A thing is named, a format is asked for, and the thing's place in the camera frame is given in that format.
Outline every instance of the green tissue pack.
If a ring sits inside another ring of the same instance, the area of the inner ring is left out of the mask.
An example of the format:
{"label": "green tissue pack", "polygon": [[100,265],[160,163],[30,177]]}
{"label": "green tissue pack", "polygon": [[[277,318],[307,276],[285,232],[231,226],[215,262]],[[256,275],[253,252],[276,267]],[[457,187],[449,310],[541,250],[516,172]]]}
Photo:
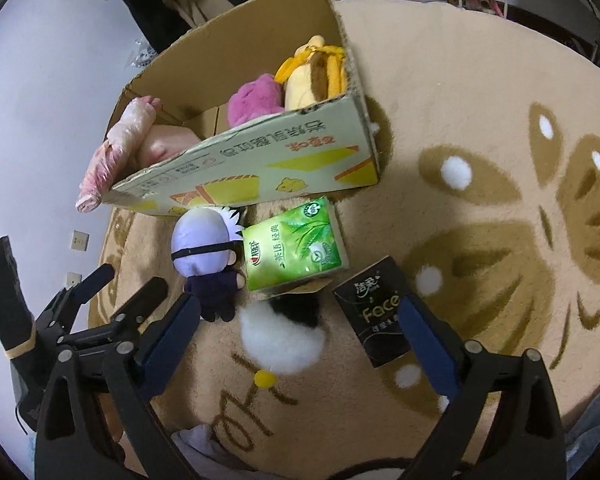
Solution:
{"label": "green tissue pack", "polygon": [[317,278],[349,265],[326,197],[247,227],[242,236],[249,290]]}

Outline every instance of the black and white plush toy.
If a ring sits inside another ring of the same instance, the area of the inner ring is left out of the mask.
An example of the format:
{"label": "black and white plush toy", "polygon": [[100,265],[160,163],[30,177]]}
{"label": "black and white plush toy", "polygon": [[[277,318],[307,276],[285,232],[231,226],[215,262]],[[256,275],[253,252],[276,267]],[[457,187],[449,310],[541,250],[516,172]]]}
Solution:
{"label": "black and white plush toy", "polygon": [[295,374],[318,362],[326,334],[318,325],[318,293],[281,294],[240,309],[247,354],[261,368],[254,382],[270,388],[279,374]]}

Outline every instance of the cardboard box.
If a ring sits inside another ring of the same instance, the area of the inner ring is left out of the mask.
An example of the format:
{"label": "cardboard box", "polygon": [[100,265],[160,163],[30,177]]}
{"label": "cardboard box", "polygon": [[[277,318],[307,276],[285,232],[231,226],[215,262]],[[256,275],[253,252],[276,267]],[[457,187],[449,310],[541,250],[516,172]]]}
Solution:
{"label": "cardboard box", "polygon": [[[347,52],[347,92],[229,129],[226,103],[275,74],[315,34]],[[251,0],[188,32],[129,83],[109,121],[136,96],[158,96],[157,124],[206,139],[117,183],[104,202],[151,215],[197,205],[241,206],[378,181],[365,101],[331,0]]]}

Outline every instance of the beige tape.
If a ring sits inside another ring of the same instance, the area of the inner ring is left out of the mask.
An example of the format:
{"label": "beige tape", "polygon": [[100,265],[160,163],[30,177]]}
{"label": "beige tape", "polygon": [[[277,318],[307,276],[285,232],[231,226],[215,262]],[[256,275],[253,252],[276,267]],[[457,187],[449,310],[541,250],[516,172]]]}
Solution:
{"label": "beige tape", "polygon": [[26,354],[36,345],[36,324],[31,323],[31,336],[25,342],[20,343],[18,346],[14,346],[11,350],[5,350],[4,354],[7,359],[15,359],[23,354]]}

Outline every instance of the yellow cartoon chick print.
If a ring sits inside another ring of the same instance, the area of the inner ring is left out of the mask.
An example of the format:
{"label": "yellow cartoon chick print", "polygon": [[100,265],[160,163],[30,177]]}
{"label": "yellow cartoon chick print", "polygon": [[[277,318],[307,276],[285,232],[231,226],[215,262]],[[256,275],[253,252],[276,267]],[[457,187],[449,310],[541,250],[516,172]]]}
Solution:
{"label": "yellow cartoon chick print", "polygon": [[285,191],[287,193],[295,193],[306,187],[306,182],[301,178],[289,178],[286,176],[282,182],[278,184],[276,191]]}

